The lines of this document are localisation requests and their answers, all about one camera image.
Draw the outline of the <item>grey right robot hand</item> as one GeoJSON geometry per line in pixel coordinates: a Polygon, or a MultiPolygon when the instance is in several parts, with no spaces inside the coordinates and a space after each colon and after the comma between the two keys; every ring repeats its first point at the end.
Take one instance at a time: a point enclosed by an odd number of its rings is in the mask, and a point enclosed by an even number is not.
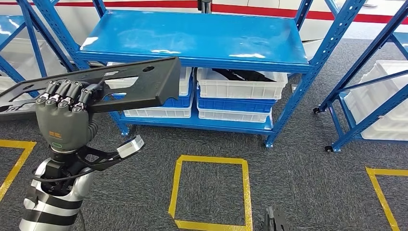
{"type": "Polygon", "coordinates": [[[266,207],[261,231],[289,231],[284,211],[280,205],[266,207]]]}

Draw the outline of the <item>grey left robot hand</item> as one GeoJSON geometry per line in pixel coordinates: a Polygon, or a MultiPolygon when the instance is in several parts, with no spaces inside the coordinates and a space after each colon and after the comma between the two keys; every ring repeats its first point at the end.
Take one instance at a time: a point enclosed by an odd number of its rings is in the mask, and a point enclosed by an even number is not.
{"type": "Polygon", "coordinates": [[[41,134],[56,152],[75,151],[90,142],[99,130],[100,114],[88,111],[102,91],[100,84],[50,81],[36,99],[41,134]]]}

